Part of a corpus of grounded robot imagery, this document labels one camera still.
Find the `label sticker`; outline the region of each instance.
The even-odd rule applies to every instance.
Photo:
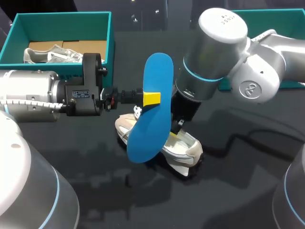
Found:
[[[83,91],[72,91],[73,98],[89,98],[90,96],[89,90]]]

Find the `shoe insole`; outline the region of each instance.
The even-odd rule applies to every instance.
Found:
[[[145,64],[144,92],[160,92],[159,105],[142,111],[127,142],[128,158],[135,163],[146,162],[157,155],[171,130],[171,98],[173,61],[164,53],[151,55]]]

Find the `shoe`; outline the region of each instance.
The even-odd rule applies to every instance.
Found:
[[[23,55],[24,63],[81,63],[82,54],[71,49],[54,45],[47,51],[35,51],[27,48]]]
[[[123,114],[115,121],[115,129],[120,139],[127,144],[128,135],[140,117],[142,109],[135,106],[134,114]],[[170,133],[161,152],[167,163],[183,176],[200,161],[203,150],[200,142],[189,133],[180,130],[177,135]]]

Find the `cable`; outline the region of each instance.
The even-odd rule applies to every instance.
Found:
[[[39,102],[39,101],[25,100],[25,99],[0,100],[0,105],[28,105],[28,106],[46,107],[54,110],[60,110],[62,107],[65,106],[64,104],[46,103],[46,102]]]
[[[262,34],[252,38],[251,40],[253,42],[259,42],[259,41],[261,41],[262,39],[264,39],[265,37],[267,37],[267,36],[269,36],[271,34],[277,34],[277,33],[276,33],[275,30],[267,30],[267,31],[263,32]]]

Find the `black work surface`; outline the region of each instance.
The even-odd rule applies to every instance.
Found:
[[[154,52],[170,55],[177,73],[189,35],[117,32],[114,85],[141,87],[145,62]],[[25,139],[74,187],[79,229],[275,229],[273,191],[305,140],[304,96],[305,91],[281,91],[254,105],[216,92],[186,124],[208,153],[198,175],[187,181],[161,156],[146,165],[128,160],[114,121],[132,113],[132,105],[100,117],[62,115],[56,123],[20,126]]]

